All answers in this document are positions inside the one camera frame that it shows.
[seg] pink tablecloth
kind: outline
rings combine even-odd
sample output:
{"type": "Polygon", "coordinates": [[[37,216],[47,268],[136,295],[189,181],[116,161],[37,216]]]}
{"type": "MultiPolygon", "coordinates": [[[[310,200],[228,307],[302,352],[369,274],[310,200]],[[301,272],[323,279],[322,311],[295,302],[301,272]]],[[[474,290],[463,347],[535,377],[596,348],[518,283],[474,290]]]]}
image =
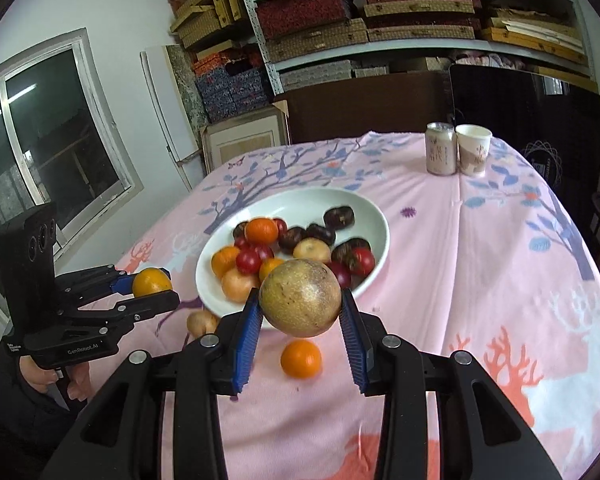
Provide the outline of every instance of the pink tablecloth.
{"type": "MultiPolygon", "coordinates": [[[[138,324],[117,355],[92,363],[96,387],[137,348],[179,351],[186,317],[200,306],[194,271],[209,233],[254,200],[297,186],[343,187],[379,206],[391,229],[389,258],[360,309],[423,351],[472,352],[564,478],[579,478],[600,452],[600,275],[545,182],[497,139],[482,179],[426,173],[421,134],[261,150],[214,171],[120,261],[128,272],[168,268],[183,303],[138,324]]],[[[219,399],[229,478],[371,479],[382,399],[354,386],[337,325],[314,339],[324,361],[315,380],[283,374],[289,339],[263,332],[239,401],[219,399]]],[[[433,425],[429,437],[436,478],[433,425]]],[[[168,463],[169,437],[163,453],[168,463]]]]}

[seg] screw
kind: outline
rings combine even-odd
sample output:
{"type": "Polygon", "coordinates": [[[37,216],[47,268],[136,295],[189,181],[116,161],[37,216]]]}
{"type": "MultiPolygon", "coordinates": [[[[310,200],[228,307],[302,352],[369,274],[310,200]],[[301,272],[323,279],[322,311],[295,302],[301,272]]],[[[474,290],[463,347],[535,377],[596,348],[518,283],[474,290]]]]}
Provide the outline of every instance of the screw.
{"type": "Polygon", "coordinates": [[[131,364],[139,365],[140,363],[144,363],[144,361],[146,361],[146,352],[142,350],[131,352],[131,355],[129,356],[129,362],[131,364]]]}
{"type": "Polygon", "coordinates": [[[200,338],[200,344],[205,348],[213,348],[220,340],[216,334],[206,334],[200,338]]]}
{"type": "Polygon", "coordinates": [[[382,338],[382,344],[387,348],[398,348],[401,341],[397,335],[386,335],[382,338]]]}
{"type": "Polygon", "coordinates": [[[465,352],[464,350],[458,351],[454,354],[454,359],[456,360],[456,363],[460,364],[460,365],[468,365],[471,364],[471,361],[473,361],[474,359],[471,357],[471,354],[469,354],[469,352],[465,352]]]}

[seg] red box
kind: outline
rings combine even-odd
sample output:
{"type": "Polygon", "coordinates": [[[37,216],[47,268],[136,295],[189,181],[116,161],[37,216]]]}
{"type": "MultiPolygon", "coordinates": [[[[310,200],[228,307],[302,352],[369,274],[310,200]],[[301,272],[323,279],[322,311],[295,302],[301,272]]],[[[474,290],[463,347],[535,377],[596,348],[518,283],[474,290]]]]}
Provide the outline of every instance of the red box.
{"type": "Polygon", "coordinates": [[[256,12],[268,40],[350,18],[346,0],[269,0],[256,12]]]}

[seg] small orange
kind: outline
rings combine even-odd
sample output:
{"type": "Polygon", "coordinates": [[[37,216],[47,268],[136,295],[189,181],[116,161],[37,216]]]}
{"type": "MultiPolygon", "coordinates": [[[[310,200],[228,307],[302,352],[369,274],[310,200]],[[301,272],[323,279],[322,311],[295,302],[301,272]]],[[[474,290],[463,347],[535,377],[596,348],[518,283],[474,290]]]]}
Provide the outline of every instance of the small orange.
{"type": "Polygon", "coordinates": [[[280,258],[267,258],[264,260],[260,266],[260,272],[258,274],[260,281],[263,282],[273,269],[279,265],[282,265],[283,263],[285,263],[285,261],[281,260],[280,258]]]}
{"type": "Polygon", "coordinates": [[[271,218],[254,218],[244,228],[252,244],[272,244],[278,239],[278,226],[271,218]]]}
{"type": "Polygon", "coordinates": [[[238,254],[240,254],[240,249],[227,245],[211,257],[211,270],[218,279],[222,280],[226,272],[235,267],[235,259],[238,254]]]}
{"type": "Polygon", "coordinates": [[[155,267],[149,267],[138,272],[131,285],[134,298],[148,296],[163,290],[173,290],[173,285],[171,285],[169,277],[162,270],[155,267]]]}
{"type": "Polygon", "coordinates": [[[280,366],[285,374],[295,379],[314,377],[322,369],[320,349],[306,339],[296,339],[282,351],[280,366]]]}

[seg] can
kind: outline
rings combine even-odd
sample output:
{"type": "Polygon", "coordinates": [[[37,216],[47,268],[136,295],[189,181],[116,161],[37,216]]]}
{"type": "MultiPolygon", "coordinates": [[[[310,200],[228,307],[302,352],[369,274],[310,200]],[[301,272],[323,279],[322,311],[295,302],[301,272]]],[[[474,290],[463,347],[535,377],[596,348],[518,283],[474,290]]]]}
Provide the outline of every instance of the can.
{"type": "Polygon", "coordinates": [[[427,124],[424,134],[427,171],[436,175],[452,175],[458,168],[458,142],[452,124],[427,124]]]}

